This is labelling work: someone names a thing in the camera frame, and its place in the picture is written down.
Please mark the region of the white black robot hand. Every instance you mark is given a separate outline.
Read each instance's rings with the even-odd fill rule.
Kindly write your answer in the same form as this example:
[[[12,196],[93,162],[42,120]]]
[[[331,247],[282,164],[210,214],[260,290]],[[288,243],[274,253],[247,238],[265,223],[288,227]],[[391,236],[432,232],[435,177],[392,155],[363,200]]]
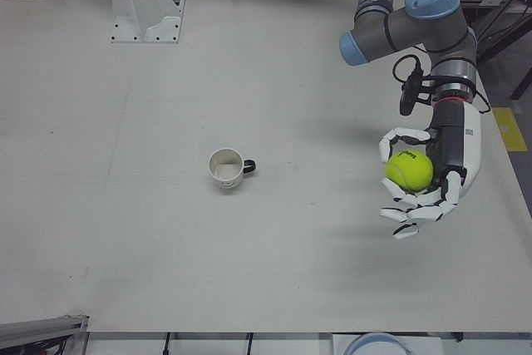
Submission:
[[[382,180],[393,200],[406,208],[385,207],[380,216],[397,222],[393,237],[404,239],[448,215],[475,181],[481,165],[480,112],[456,98],[438,101],[425,130],[396,127],[381,138],[378,149],[383,163],[399,141],[424,145],[433,164],[430,188],[420,194],[409,194],[388,178]]]

